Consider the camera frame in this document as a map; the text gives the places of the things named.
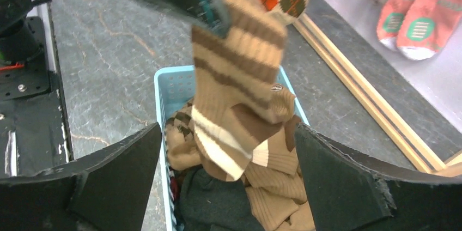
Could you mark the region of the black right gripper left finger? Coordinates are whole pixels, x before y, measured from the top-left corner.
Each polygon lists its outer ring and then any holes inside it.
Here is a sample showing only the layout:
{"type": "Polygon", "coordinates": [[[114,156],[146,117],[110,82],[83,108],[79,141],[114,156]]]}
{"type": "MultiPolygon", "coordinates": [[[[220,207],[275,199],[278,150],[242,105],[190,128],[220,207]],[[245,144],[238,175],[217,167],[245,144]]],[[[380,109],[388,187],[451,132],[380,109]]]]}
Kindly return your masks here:
{"type": "Polygon", "coordinates": [[[32,177],[1,180],[1,230],[140,230],[162,132],[133,135],[32,177]]]}

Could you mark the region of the brown striped sock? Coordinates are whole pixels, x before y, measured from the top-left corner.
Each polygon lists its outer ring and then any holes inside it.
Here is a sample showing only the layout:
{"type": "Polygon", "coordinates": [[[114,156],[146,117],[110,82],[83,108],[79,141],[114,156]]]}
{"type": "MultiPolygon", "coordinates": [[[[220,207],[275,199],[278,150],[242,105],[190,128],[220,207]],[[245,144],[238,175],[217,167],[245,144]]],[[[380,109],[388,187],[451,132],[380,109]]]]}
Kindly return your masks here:
{"type": "Polygon", "coordinates": [[[236,181],[253,150],[289,119],[276,110],[271,90],[287,29],[259,0],[223,1],[231,20],[225,38],[192,27],[197,83],[192,121],[205,170],[236,181]]]}

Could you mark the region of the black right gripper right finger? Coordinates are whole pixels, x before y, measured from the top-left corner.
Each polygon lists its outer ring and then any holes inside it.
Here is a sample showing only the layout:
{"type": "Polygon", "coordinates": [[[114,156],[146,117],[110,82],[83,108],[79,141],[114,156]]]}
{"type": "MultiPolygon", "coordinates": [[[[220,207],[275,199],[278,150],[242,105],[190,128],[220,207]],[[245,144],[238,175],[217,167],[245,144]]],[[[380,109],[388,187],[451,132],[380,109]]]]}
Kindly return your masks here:
{"type": "Polygon", "coordinates": [[[317,230],[461,230],[461,179],[378,160],[306,124],[295,148],[317,230]]]}

